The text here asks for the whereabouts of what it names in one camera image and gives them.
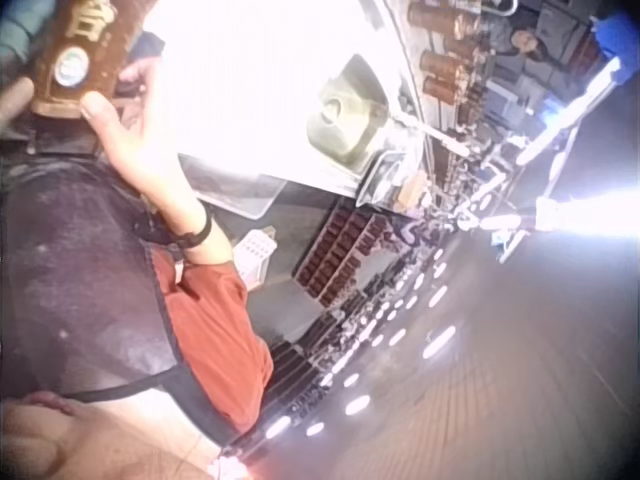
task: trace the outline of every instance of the led light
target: led light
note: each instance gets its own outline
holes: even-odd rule
[[[440,287],[440,290],[438,290],[436,294],[433,297],[431,297],[431,300],[429,300],[429,308],[435,307],[436,304],[442,299],[442,297],[444,297],[445,293],[447,293],[446,285]]]
[[[378,335],[376,338],[373,339],[373,342],[371,342],[371,346],[372,347],[377,347],[378,345],[380,345],[382,343],[382,340],[384,340],[384,335]]]
[[[346,413],[347,416],[355,415],[356,413],[361,412],[362,410],[367,408],[367,406],[369,406],[369,402],[371,402],[371,397],[369,395],[358,397],[347,405],[344,413]]]
[[[391,337],[391,340],[389,340],[389,346],[393,347],[396,343],[402,340],[402,337],[404,337],[406,334],[407,330],[405,328],[398,331],[393,337]]]
[[[358,378],[360,378],[360,375],[358,375],[357,373],[354,373],[353,375],[350,375],[345,381],[344,381],[344,388],[349,388],[351,385],[354,385],[357,381]]]
[[[444,272],[445,268],[447,268],[447,264],[442,262],[440,265],[438,265],[438,267],[436,268],[435,272],[433,272],[433,278],[438,279],[440,278],[440,275],[442,275],[442,273]]]
[[[314,423],[307,428],[307,437],[313,437],[314,435],[319,434],[322,430],[324,430],[324,423]]]
[[[485,195],[482,201],[480,202],[480,211],[483,212],[491,203],[491,195]]]
[[[413,285],[413,289],[419,289],[422,286],[422,282],[424,282],[424,273],[418,275],[418,278],[416,278],[416,283]]]
[[[407,305],[405,305],[404,308],[406,308],[407,310],[411,310],[411,308],[416,304],[417,301],[418,301],[418,296],[414,295],[409,299],[409,301],[407,302]]]
[[[509,260],[509,257],[513,254],[513,252],[516,251],[516,248],[518,248],[518,245],[520,245],[520,243],[522,242],[522,240],[524,240],[524,237],[526,236],[527,236],[526,230],[518,230],[516,234],[513,236],[513,238],[511,239],[511,242],[509,242],[509,245],[507,246],[504,253],[498,259],[498,263],[503,265],[507,260]]]
[[[327,385],[330,385],[332,382],[333,382],[333,373],[327,373],[322,378],[322,381],[320,382],[320,386],[321,387],[326,387]]]
[[[483,218],[480,221],[480,228],[483,230],[516,230],[521,223],[520,215],[496,215]]]
[[[378,324],[377,320],[373,320],[369,325],[367,325],[367,327],[360,333],[360,335],[358,335],[358,346],[360,346],[359,342],[364,342],[367,338],[369,338],[369,336],[371,335],[371,332],[373,332],[373,329],[376,328],[376,325]]]
[[[278,419],[278,421],[271,425],[267,430],[267,440],[270,440],[276,435],[284,432],[287,428],[289,428],[289,425],[291,425],[291,417],[288,417],[286,415],[284,417],[280,417],[280,419]]]
[[[349,359],[352,356],[353,356],[353,352],[351,350],[345,353],[344,357],[338,360],[336,364],[333,366],[333,368],[331,368],[331,373],[333,373],[334,375],[337,375],[340,372],[340,370],[342,370],[344,367],[347,366],[347,362],[349,362]]]
[[[422,358],[425,360],[433,357],[442,347],[444,347],[449,340],[455,335],[456,327],[451,326],[442,332],[433,342],[427,345],[427,348],[422,352]]]

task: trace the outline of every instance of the ceiling light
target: ceiling light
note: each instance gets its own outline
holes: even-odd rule
[[[377,347],[378,345],[380,345],[382,343],[382,340],[384,340],[384,335],[380,334],[376,338],[373,339],[373,342],[371,342],[371,346],[372,347]]]
[[[413,307],[417,301],[418,301],[418,296],[414,295],[409,299],[409,301],[407,302],[407,305],[404,308],[406,308],[407,310],[411,310],[411,307]]]
[[[444,272],[444,269],[447,268],[447,264],[446,263],[441,263],[440,265],[438,265],[438,267],[436,268],[436,271],[433,272],[433,278],[440,278],[440,275],[442,275],[442,272]]]
[[[389,340],[389,346],[393,347],[396,343],[402,340],[402,337],[404,337],[406,334],[407,334],[406,328],[403,328],[402,330],[397,332],[393,337],[391,337],[391,340]]]
[[[278,419],[278,421],[271,425],[267,430],[267,440],[270,440],[276,435],[285,431],[287,428],[289,428],[289,425],[291,425],[291,417],[288,417],[286,415],[284,417],[280,417],[280,419]]]
[[[480,211],[484,211],[485,208],[487,208],[489,206],[489,204],[491,203],[491,195],[485,195],[484,198],[482,199],[482,201],[480,202]]]
[[[360,346],[359,342],[364,342],[367,338],[369,338],[369,336],[371,335],[371,332],[373,332],[373,329],[376,328],[377,324],[378,324],[378,321],[373,320],[369,325],[367,325],[367,327],[362,331],[362,333],[358,335],[358,346]]]
[[[443,333],[441,333],[433,342],[427,345],[427,348],[422,352],[422,358],[425,360],[427,358],[433,357],[438,351],[444,347],[451,337],[456,333],[456,327],[451,326],[447,328]]]
[[[353,375],[347,377],[343,384],[344,388],[349,388],[351,385],[355,384],[358,381],[358,378],[360,378],[360,375],[358,375],[357,373],[354,373]]]
[[[323,378],[322,381],[320,382],[320,386],[321,387],[326,387],[327,385],[330,385],[331,382],[333,382],[333,373],[327,373]]]
[[[446,285],[440,287],[440,290],[438,290],[436,294],[433,297],[431,297],[431,300],[429,300],[429,308],[435,307],[436,304],[442,299],[442,297],[444,297],[445,293],[447,293]]]
[[[419,289],[422,286],[422,282],[424,282],[424,273],[418,275],[418,278],[416,278],[416,283],[413,285],[413,289]]]
[[[319,434],[322,430],[324,430],[324,423],[314,423],[309,428],[307,428],[307,437],[313,437],[314,435]]]
[[[346,413],[347,416],[355,415],[356,413],[361,412],[362,410],[367,408],[369,402],[371,402],[371,397],[369,395],[358,397],[347,405],[344,413]]]

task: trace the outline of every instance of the hand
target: hand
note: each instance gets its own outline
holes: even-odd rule
[[[191,189],[170,140],[161,70],[158,59],[144,59],[120,73],[121,81],[141,81],[144,88],[141,119],[132,129],[120,123],[115,107],[98,92],[85,94],[80,106],[122,178],[149,199],[174,233],[198,233],[206,224],[207,212]],[[195,264],[215,265],[233,259],[231,244],[215,222],[205,242],[185,254]]]
[[[194,197],[171,140],[161,72],[160,60],[148,58],[120,73],[121,81],[141,82],[144,89],[141,118],[131,129],[120,123],[115,107],[98,92],[85,94],[80,104],[113,168],[159,210],[176,199]]]

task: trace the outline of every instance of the black wristband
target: black wristband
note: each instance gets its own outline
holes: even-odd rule
[[[182,250],[187,250],[189,248],[197,247],[204,242],[209,234],[211,233],[211,227],[213,225],[213,221],[211,220],[211,215],[207,210],[207,207],[202,204],[202,208],[204,208],[204,213],[207,216],[207,221],[204,224],[204,228],[199,233],[186,233],[184,235],[175,235],[171,233],[171,240]]]
[[[169,229],[161,215],[151,215],[149,213],[146,213],[144,218],[134,223],[133,231],[143,240],[157,243],[158,245],[168,246],[175,244],[184,250],[197,247],[207,239],[213,226],[213,221],[211,220],[211,215],[209,214],[207,207],[204,203],[202,206],[207,216],[207,220],[204,228],[199,233],[176,235]]]

